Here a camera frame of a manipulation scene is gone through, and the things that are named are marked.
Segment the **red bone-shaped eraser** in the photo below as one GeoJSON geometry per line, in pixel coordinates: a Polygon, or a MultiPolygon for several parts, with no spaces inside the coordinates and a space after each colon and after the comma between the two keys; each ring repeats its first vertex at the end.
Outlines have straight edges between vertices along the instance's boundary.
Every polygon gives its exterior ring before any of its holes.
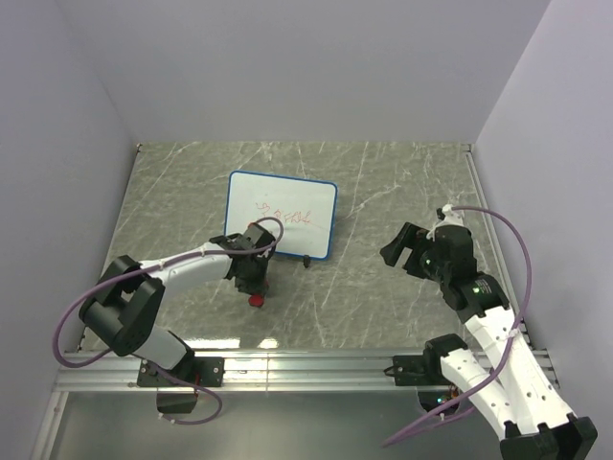
{"type": "Polygon", "coordinates": [[[265,296],[262,294],[253,294],[248,298],[248,304],[253,308],[262,308],[265,303],[265,296]]]}

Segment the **blue framed whiteboard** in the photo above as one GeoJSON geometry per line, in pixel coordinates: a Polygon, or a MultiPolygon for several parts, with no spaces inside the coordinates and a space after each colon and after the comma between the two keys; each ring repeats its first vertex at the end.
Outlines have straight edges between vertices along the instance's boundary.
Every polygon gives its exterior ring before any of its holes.
{"type": "Polygon", "coordinates": [[[262,225],[284,235],[277,252],[325,260],[331,252],[338,187],[330,181],[234,171],[229,176],[224,232],[243,232],[259,219],[262,225]]]}

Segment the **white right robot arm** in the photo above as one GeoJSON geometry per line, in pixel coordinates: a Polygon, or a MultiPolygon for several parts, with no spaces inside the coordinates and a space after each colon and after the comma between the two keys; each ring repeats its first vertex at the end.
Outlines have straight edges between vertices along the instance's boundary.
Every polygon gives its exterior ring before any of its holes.
{"type": "Polygon", "coordinates": [[[476,339],[491,365],[486,370],[457,335],[429,340],[422,370],[436,383],[449,381],[488,421],[505,459],[584,459],[598,438],[557,393],[538,364],[498,281],[481,271],[471,232],[441,223],[426,230],[405,223],[380,254],[393,266],[410,252],[404,271],[436,283],[444,302],[476,339]]]}

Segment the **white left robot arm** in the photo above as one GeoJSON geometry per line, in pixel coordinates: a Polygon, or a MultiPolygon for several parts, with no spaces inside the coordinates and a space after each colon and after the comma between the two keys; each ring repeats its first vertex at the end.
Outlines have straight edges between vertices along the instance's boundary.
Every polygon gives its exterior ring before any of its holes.
{"type": "Polygon", "coordinates": [[[84,300],[79,319],[119,357],[135,355],[159,367],[172,385],[198,382],[194,352],[178,335],[156,325],[163,303],[204,283],[229,280],[238,292],[264,298],[266,272],[278,239],[260,223],[217,236],[201,246],[157,261],[121,256],[84,300]]]}

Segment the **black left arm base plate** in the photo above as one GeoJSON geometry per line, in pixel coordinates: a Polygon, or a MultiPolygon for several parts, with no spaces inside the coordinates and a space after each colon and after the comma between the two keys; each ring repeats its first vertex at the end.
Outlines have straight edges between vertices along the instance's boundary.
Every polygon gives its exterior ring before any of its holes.
{"type": "Polygon", "coordinates": [[[162,375],[157,367],[147,360],[142,360],[137,378],[139,387],[172,387],[195,384],[204,387],[220,387],[223,382],[225,359],[221,356],[197,356],[188,364],[168,371],[172,379],[162,375]]]}

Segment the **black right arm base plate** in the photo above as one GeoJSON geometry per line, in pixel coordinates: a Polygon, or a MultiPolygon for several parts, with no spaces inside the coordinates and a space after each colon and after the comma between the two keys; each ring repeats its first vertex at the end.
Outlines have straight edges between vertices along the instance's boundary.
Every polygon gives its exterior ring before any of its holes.
{"type": "Polygon", "coordinates": [[[394,380],[395,386],[442,386],[449,381],[428,367],[423,356],[393,356],[392,365],[383,374],[394,380]]]}

